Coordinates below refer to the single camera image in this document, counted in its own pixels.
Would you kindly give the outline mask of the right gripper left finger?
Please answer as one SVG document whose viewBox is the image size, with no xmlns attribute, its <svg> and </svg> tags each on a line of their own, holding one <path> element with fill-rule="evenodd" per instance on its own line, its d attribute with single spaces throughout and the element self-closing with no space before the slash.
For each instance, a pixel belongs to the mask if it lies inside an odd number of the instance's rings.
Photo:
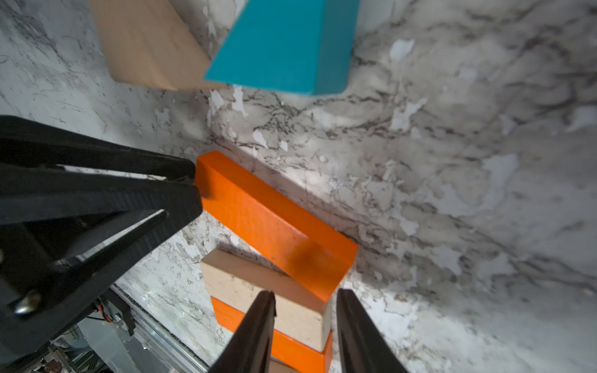
<svg viewBox="0 0 597 373">
<path fill-rule="evenodd" d="M 274 292 L 261 291 L 208 372 L 269 372 L 275 317 Z"/>
</svg>

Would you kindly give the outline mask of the orange rectangular block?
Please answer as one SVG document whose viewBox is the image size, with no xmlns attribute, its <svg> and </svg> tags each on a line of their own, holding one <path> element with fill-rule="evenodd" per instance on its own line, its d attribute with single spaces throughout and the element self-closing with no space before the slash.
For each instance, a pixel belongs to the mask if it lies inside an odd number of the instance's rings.
<svg viewBox="0 0 597 373">
<path fill-rule="evenodd" d="M 211 297 L 211 303 L 218 324 L 233 333 L 236 332 L 245 313 L 214 297 Z M 332 331 L 329 332 L 324 350 L 318 352 L 275 329 L 271 356 L 299 372 L 328 372 L 333 358 L 333 334 Z"/>
<path fill-rule="evenodd" d="M 332 297 L 357 243 L 221 152 L 197 158 L 195 184 L 208 214 L 317 298 Z"/>
</svg>

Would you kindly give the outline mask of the teal triangle block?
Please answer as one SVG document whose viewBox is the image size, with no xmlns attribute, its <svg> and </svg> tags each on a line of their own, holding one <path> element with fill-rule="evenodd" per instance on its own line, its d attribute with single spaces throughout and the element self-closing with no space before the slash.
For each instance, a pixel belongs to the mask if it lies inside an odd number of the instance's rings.
<svg viewBox="0 0 597 373">
<path fill-rule="evenodd" d="M 251 0 L 205 79 L 306 96 L 348 85 L 358 1 Z"/>
</svg>

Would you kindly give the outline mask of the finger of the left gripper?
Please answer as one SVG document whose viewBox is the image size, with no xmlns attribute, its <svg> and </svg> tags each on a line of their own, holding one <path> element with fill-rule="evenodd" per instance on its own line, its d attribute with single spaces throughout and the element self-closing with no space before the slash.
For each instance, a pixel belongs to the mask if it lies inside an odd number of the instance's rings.
<svg viewBox="0 0 597 373">
<path fill-rule="evenodd" d="M 15 166 L 78 166 L 193 180 L 189 159 L 163 155 L 51 127 L 21 117 L 1 116 L 1 162 Z"/>
<path fill-rule="evenodd" d="M 190 183 L 3 166 L 1 338 L 51 338 L 201 212 Z"/>
</svg>

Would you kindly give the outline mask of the natural wood triangle block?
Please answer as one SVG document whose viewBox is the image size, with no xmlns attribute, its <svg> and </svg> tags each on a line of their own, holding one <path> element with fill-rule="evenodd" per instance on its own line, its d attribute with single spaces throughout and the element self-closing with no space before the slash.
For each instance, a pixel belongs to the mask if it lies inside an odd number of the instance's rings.
<svg viewBox="0 0 597 373">
<path fill-rule="evenodd" d="M 112 79 L 160 90 L 217 90 L 211 60 L 169 1 L 90 3 Z"/>
</svg>

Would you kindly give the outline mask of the natural wood rectangular block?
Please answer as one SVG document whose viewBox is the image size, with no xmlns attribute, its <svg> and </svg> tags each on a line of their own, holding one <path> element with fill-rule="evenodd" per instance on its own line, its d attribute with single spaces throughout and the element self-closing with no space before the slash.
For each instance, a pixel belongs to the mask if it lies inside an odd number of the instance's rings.
<svg viewBox="0 0 597 373">
<path fill-rule="evenodd" d="M 258 299 L 273 307 L 276 331 L 321 352 L 331 332 L 331 304 L 318 298 L 288 275 L 213 250 L 201 260 L 201 271 L 211 297 L 241 312 Z"/>
</svg>

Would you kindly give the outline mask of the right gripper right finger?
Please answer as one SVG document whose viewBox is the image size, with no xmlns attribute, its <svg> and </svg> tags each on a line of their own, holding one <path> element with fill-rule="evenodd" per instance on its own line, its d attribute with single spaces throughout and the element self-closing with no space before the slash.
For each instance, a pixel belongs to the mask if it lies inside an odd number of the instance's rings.
<svg viewBox="0 0 597 373">
<path fill-rule="evenodd" d="M 407 373 L 351 289 L 337 293 L 337 334 L 343 372 Z"/>
</svg>

